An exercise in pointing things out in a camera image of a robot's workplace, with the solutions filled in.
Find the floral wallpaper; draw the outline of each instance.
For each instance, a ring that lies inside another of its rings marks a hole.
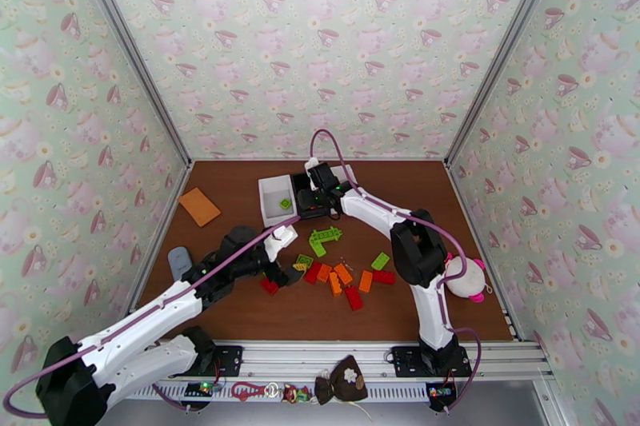
[[[194,158],[442,158],[519,0],[119,2]]]
[[[4,394],[125,311],[182,163],[94,0],[0,0],[0,101]]]
[[[640,424],[640,0],[542,0],[454,162],[572,424]]]

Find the toy block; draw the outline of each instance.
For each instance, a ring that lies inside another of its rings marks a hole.
[[[304,276],[304,280],[312,285],[318,279],[318,273],[320,272],[320,263],[314,262]]]
[[[342,262],[337,266],[334,266],[334,271],[336,272],[336,274],[338,274],[340,281],[342,281],[345,286],[354,280],[354,278],[351,277],[349,271],[346,270],[346,267]]]
[[[314,258],[305,256],[304,254],[298,254],[298,257],[295,259],[296,264],[306,264],[306,268],[310,268],[314,263]]]
[[[318,281],[326,283],[329,280],[329,273],[331,272],[331,266],[323,264],[318,271]]]
[[[374,281],[384,285],[392,285],[395,283],[395,274],[388,271],[374,271]]]
[[[345,288],[346,299],[349,300],[349,306],[351,307],[351,311],[356,311],[362,308],[364,304],[362,303],[362,298],[358,293],[358,290],[355,286],[347,286]]]
[[[315,252],[315,255],[318,257],[322,257],[324,255],[326,255],[326,250],[324,247],[322,247],[322,244],[318,241],[316,241],[315,239],[309,239],[309,245],[311,246],[311,248],[313,249],[313,251]]]
[[[260,281],[260,285],[267,291],[271,296],[273,296],[280,288],[274,282],[269,281],[269,278],[265,277],[262,281]]]
[[[385,253],[379,253],[378,257],[376,257],[374,261],[371,263],[371,267],[374,268],[376,271],[382,271],[382,268],[384,268],[386,263],[389,262],[389,259],[390,257],[387,256]]]
[[[338,274],[331,271],[329,273],[329,284],[331,285],[331,292],[334,296],[340,296],[342,294],[342,288],[340,287],[340,280]]]
[[[185,193],[178,201],[195,220],[198,227],[204,227],[221,213],[220,209],[205,196],[200,188],[194,188]]]
[[[368,293],[371,290],[371,281],[374,279],[374,274],[371,271],[362,271],[360,276],[360,285],[358,288],[363,293]]]

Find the red lego brick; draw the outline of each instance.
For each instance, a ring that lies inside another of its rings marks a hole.
[[[395,283],[395,274],[389,271],[374,271],[374,282],[392,285]]]
[[[349,300],[349,306],[351,307],[352,311],[356,311],[364,306],[364,304],[362,303],[362,298],[360,297],[360,293],[358,293],[358,290],[355,286],[347,286],[345,288],[345,294],[346,299]]]
[[[318,280],[318,273],[322,265],[319,262],[314,262],[304,276],[304,280],[312,285]]]
[[[268,278],[264,278],[260,281],[260,285],[267,291],[271,296],[273,296],[280,288],[274,282],[269,281]]]

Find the toy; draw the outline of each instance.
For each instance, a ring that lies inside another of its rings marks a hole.
[[[334,296],[340,296],[342,294],[342,287],[340,286],[340,280],[338,274],[331,271],[329,273],[329,284],[331,285],[331,292]]]
[[[318,281],[326,283],[329,280],[329,273],[331,272],[331,266],[323,264],[320,266],[320,271],[318,272]]]
[[[389,259],[390,257],[387,256],[385,253],[379,253],[378,257],[376,257],[374,261],[371,263],[371,267],[374,268],[376,271],[382,271],[382,268],[384,268],[386,263],[389,262]]]
[[[362,271],[360,276],[360,285],[358,289],[363,293],[368,293],[371,290],[371,281],[374,279],[374,274],[371,271]]]
[[[349,306],[351,307],[351,311],[356,311],[362,308],[364,304],[362,303],[362,298],[358,293],[358,290],[355,286],[347,286],[345,288],[346,299],[349,300]]]
[[[310,268],[314,263],[314,258],[305,256],[304,254],[298,254],[298,257],[295,259],[296,264],[306,264],[306,268]]]
[[[318,273],[320,272],[320,263],[314,262],[304,276],[304,280],[312,285],[318,279]]]
[[[260,281],[260,285],[267,291],[271,296],[278,292],[280,286],[275,283],[269,281],[269,278],[265,277],[262,281]]]
[[[346,270],[344,263],[340,263],[337,266],[334,266],[334,272],[338,274],[340,281],[347,286],[351,281],[354,280],[353,277],[349,274],[349,271]]]
[[[452,257],[449,253],[447,255],[448,261],[446,262],[445,276],[453,276],[462,269],[462,259],[460,256]],[[474,303],[482,303],[485,300],[485,295],[482,294],[486,286],[485,263],[479,259],[467,259],[466,274],[446,282],[446,287],[456,296],[461,298],[469,298]]]
[[[194,188],[185,193],[178,201],[199,227],[204,227],[221,213],[220,209],[205,196],[200,188]]]
[[[392,285],[395,283],[395,274],[388,271],[374,271],[374,281],[384,285]]]
[[[339,241],[340,237],[342,237],[342,231],[333,226],[327,230],[314,230],[309,236],[309,245],[318,257],[322,257],[326,254],[322,244],[330,241]]]

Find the wire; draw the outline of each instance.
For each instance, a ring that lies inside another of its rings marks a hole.
[[[27,377],[26,379],[21,380],[16,385],[14,385],[14,387],[12,387],[11,389],[9,389],[6,392],[5,396],[2,398],[2,406],[4,407],[4,409],[9,414],[13,414],[14,416],[23,417],[23,418],[32,419],[32,420],[45,420],[45,419],[47,419],[47,415],[44,412],[31,412],[31,411],[25,411],[25,410],[20,409],[20,408],[16,408],[14,405],[12,405],[11,398],[14,396],[14,394],[17,391],[19,391],[20,389],[22,389],[26,385],[30,384],[31,382],[33,382],[35,380],[38,380],[41,377],[44,377],[44,376],[46,376],[48,374],[51,374],[52,372],[55,372],[59,368],[64,367],[65,365],[70,364],[71,362],[73,362],[75,360],[83,358],[88,353],[91,353],[91,352],[93,352],[95,350],[98,350],[99,348],[102,348],[102,346],[104,344],[108,344],[114,338],[116,338],[117,336],[122,335],[126,330],[128,330],[129,328],[135,326],[137,323],[140,323],[141,321],[145,320],[148,316],[150,316],[151,314],[155,313],[157,310],[164,309],[165,306],[173,303],[176,300],[179,300],[180,298],[184,297],[186,294],[189,294],[191,291],[196,289],[203,282],[205,282],[206,280],[210,279],[215,274],[219,273],[228,264],[230,264],[235,259],[237,259],[238,256],[242,255],[244,252],[246,252],[247,250],[251,249],[258,242],[266,239],[269,235],[271,235],[273,232],[275,232],[280,227],[286,227],[288,225],[292,225],[292,224],[294,224],[295,222],[297,222],[299,220],[300,220],[299,216],[291,217],[291,218],[288,218],[285,221],[282,221],[279,224],[274,225],[273,227],[270,227],[269,229],[265,230],[260,235],[258,235],[256,238],[254,238],[252,241],[248,242],[247,244],[244,244],[240,249],[238,249],[236,252],[234,252],[229,257],[227,257],[221,264],[219,264],[218,266],[213,268],[209,273],[205,274],[203,277],[201,277],[196,282],[194,282],[191,286],[189,286],[189,288],[184,289],[183,291],[181,291],[180,293],[176,294],[175,296],[168,297],[166,300],[164,300],[162,302],[162,306],[161,305],[155,305],[154,307],[149,308],[144,313],[140,314],[140,316],[135,317],[129,323],[127,323],[124,326],[122,326],[121,328],[115,330],[111,334],[105,336],[100,341],[99,346],[91,345],[90,347],[87,347],[84,350],[82,350],[80,352],[77,352],[72,356],[68,356],[66,359],[60,360],[59,362],[56,362],[55,364],[52,364],[49,367],[46,367],[46,368],[44,368],[43,370],[41,370],[39,372],[36,372],[35,374],[33,374],[32,376]]]
[[[351,179],[351,176],[349,175],[349,172],[347,171],[347,168],[346,168],[345,159],[342,156],[342,151],[340,150],[340,146],[338,145],[338,141],[336,141],[335,136],[328,129],[318,129],[317,131],[315,131],[314,135],[311,137],[310,151],[309,151],[310,157],[314,156],[315,140],[318,137],[318,135],[321,134],[321,133],[326,134],[329,137],[329,139],[334,143],[334,148],[335,148],[336,154],[338,155],[338,159],[340,160],[340,165],[342,167],[342,171],[344,171],[347,181],[351,184],[351,188],[353,188],[358,195],[360,195],[365,200],[370,201],[374,205],[377,205],[378,207],[380,207],[380,208],[382,208],[382,209],[384,209],[384,210],[386,210],[388,212],[392,212],[392,213],[394,213],[394,214],[396,214],[396,215],[398,215],[400,217],[403,217],[403,218],[405,218],[405,219],[407,219],[409,221],[415,222],[415,223],[420,224],[420,225],[424,225],[426,227],[429,227],[430,229],[435,230],[436,232],[438,232],[441,235],[443,235],[456,248],[456,250],[458,251],[458,254],[460,256],[460,259],[462,260],[462,269],[457,274],[452,274],[451,276],[443,277],[436,284],[436,288],[437,289],[440,289],[442,287],[442,285],[444,283],[446,283],[447,281],[451,281],[453,279],[458,279],[459,277],[462,277],[462,276],[464,276],[466,274],[466,254],[464,253],[464,250],[462,250],[462,246],[455,239],[454,236],[452,236],[450,233],[448,233],[444,229],[438,227],[436,224],[432,224],[431,222],[425,221],[425,220],[423,220],[421,218],[414,217],[413,215],[409,215],[408,213],[404,213],[404,212],[398,211],[398,209],[396,209],[395,207],[389,206],[389,205],[387,205],[387,204],[385,204],[385,203],[383,203],[383,202],[381,202],[379,200],[371,198],[360,189],[360,187]],[[442,318],[442,323],[445,324],[445,328],[447,330],[449,330],[450,332],[452,332],[452,333],[460,333],[460,332],[471,333],[471,335],[473,335],[473,337],[474,337],[474,339],[476,341],[476,344],[478,345],[478,355],[476,357],[476,360],[475,360],[475,363],[474,363],[474,367],[471,369],[471,374],[469,375],[469,380],[466,382],[465,387],[460,391],[460,395],[458,396],[458,398],[453,403],[451,403],[451,406],[449,407],[449,410],[451,410],[460,401],[460,399],[462,399],[462,397],[465,395],[466,390],[471,386],[471,382],[473,382],[473,380],[475,378],[475,375],[478,372],[478,367],[480,366],[480,359],[482,357],[482,344],[480,343],[480,338],[478,337],[478,334],[472,328],[468,328],[468,327],[450,328],[450,327],[446,326],[446,324],[449,322],[449,318],[448,318],[448,316],[446,314],[446,307],[445,307],[445,304],[444,304],[444,300],[442,299],[442,293],[437,293],[437,294],[438,294],[438,304],[440,306],[440,316]]]

